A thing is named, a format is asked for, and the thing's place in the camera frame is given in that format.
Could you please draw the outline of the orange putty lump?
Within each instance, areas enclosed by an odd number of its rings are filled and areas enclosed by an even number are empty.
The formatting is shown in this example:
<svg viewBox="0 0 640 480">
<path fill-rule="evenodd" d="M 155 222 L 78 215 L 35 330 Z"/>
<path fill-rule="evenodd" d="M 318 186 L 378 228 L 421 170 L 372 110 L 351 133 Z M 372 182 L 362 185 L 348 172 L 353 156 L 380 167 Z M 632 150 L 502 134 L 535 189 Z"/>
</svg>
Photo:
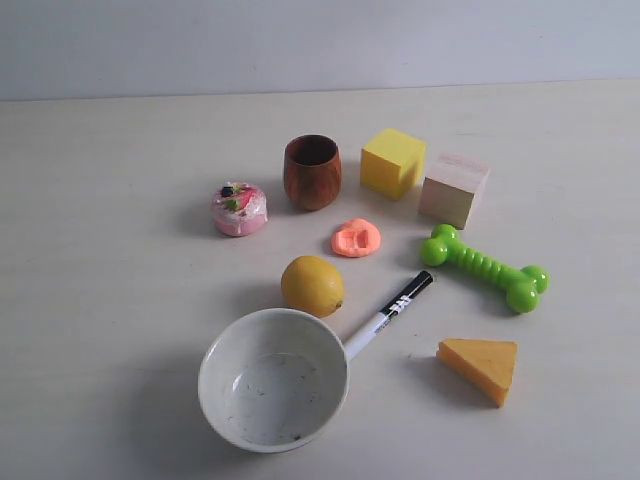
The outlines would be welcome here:
<svg viewBox="0 0 640 480">
<path fill-rule="evenodd" d="M 381 243 L 382 236 L 379 229 L 362 218 L 345 222 L 331 237 L 333 252 L 348 258 L 371 255 L 381 247 Z"/>
</svg>

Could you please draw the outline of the yellow lemon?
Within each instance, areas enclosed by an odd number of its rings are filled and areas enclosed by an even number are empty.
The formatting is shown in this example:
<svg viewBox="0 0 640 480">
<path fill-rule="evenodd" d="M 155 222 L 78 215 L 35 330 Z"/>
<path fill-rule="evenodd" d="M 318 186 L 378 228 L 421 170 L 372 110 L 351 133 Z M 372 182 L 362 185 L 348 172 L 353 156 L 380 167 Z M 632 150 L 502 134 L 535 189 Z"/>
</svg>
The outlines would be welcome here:
<svg viewBox="0 0 640 480">
<path fill-rule="evenodd" d="M 293 309 L 325 318 L 344 303 L 345 286 L 339 270 L 317 256 L 294 259 L 281 276 L 281 292 Z"/>
</svg>

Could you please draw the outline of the brown wooden cup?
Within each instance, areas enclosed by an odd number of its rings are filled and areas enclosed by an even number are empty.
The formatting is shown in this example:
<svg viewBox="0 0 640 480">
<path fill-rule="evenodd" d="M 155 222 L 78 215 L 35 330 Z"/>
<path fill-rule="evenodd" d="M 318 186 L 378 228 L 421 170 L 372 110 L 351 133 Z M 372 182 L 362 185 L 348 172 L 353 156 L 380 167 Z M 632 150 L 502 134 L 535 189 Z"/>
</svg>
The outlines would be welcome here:
<svg viewBox="0 0 640 480">
<path fill-rule="evenodd" d="M 318 211 L 327 207 L 338 197 L 341 184 L 340 151 L 333 139 L 305 134 L 286 145 L 283 186 L 297 209 Z"/>
</svg>

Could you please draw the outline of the pink toy cake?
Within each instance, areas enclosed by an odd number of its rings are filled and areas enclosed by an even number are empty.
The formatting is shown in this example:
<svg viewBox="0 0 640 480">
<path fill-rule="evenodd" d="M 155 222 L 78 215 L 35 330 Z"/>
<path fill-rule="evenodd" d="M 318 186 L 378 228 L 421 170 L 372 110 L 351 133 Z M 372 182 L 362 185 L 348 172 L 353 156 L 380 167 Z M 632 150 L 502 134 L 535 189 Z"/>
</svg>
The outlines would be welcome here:
<svg viewBox="0 0 640 480">
<path fill-rule="evenodd" d="M 226 182 L 212 198 L 211 214 L 221 233 L 231 237 L 248 236 L 268 222 L 267 196 L 255 184 Z"/>
</svg>

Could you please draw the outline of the yellow cube block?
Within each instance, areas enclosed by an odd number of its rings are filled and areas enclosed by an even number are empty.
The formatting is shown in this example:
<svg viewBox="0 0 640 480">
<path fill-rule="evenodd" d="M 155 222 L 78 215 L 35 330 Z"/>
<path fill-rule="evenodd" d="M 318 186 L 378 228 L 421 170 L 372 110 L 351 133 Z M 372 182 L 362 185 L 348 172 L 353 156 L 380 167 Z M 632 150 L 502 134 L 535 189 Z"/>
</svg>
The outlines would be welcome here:
<svg viewBox="0 0 640 480">
<path fill-rule="evenodd" d="M 378 133 L 360 155 L 360 184 L 400 200 L 420 180 L 428 144 L 393 128 Z"/>
</svg>

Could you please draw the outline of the black and white marker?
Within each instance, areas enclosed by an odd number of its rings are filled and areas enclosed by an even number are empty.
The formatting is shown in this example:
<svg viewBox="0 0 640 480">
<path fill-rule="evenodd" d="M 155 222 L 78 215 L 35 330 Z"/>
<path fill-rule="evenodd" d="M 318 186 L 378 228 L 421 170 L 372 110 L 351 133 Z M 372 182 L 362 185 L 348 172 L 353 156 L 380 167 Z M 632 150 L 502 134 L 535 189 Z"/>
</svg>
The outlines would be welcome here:
<svg viewBox="0 0 640 480">
<path fill-rule="evenodd" d="M 391 300 L 367 320 L 344 344 L 348 361 L 351 362 L 433 282 L 433 275 L 426 270 L 421 270 Z"/>
</svg>

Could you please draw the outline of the light wooden cube block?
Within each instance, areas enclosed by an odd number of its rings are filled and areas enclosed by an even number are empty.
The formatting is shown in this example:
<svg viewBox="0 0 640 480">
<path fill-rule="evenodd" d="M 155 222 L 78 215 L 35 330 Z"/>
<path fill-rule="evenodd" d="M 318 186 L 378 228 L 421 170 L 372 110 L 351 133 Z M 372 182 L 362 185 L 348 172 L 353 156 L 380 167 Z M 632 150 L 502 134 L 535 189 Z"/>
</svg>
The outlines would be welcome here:
<svg viewBox="0 0 640 480">
<path fill-rule="evenodd" d="M 440 154 L 427 168 L 418 213 L 465 229 L 481 198 L 490 166 L 454 154 Z"/>
</svg>

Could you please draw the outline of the white bowl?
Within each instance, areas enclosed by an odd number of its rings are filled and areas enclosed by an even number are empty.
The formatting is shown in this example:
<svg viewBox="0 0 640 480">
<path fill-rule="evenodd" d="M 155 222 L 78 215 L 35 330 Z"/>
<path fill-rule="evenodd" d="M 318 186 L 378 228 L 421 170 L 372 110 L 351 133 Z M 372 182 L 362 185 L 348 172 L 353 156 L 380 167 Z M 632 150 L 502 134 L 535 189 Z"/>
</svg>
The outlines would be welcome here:
<svg viewBox="0 0 640 480">
<path fill-rule="evenodd" d="M 280 453 L 315 440 L 336 417 L 349 387 L 341 340 L 323 321 L 270 308 L 230 324 L 198 374 L 201 410 L 230 444 Z"/>
</svg>

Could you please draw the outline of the green toy bone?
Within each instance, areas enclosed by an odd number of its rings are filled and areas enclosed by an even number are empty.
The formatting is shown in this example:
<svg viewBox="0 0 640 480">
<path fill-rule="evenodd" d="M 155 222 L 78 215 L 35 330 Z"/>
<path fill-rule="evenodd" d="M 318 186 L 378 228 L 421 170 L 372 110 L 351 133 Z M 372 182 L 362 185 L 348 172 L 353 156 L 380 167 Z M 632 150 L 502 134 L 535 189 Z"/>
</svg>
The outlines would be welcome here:
<svg viewBox="0 0 640 480">
<path fill-rule="evenodd" d="M 506 303 L 519 314 L 532 312 L 550 285 L 550 274 L 542 267 L 517 269 L 466 245 L 459 230 L 450 224 L 436 226 L 420 247 L 426 266 L 455 265 L 505 293 Z"/>
</svg>

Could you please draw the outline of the yellow cheese wedge toy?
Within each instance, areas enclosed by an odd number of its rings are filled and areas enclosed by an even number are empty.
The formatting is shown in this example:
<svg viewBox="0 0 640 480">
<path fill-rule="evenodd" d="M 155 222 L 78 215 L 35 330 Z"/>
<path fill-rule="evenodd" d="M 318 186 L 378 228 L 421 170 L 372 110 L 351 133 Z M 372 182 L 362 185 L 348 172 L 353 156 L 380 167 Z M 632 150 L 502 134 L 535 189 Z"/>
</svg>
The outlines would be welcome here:
<svg viewBox="0 0 640 480">
<path fill-rule="evenodd" d="M 436 357 L 501 408 L 512 386 L 517 354 L 518 344 L 511 341 L 446 338 L 439 342 Z"/>
</svg>

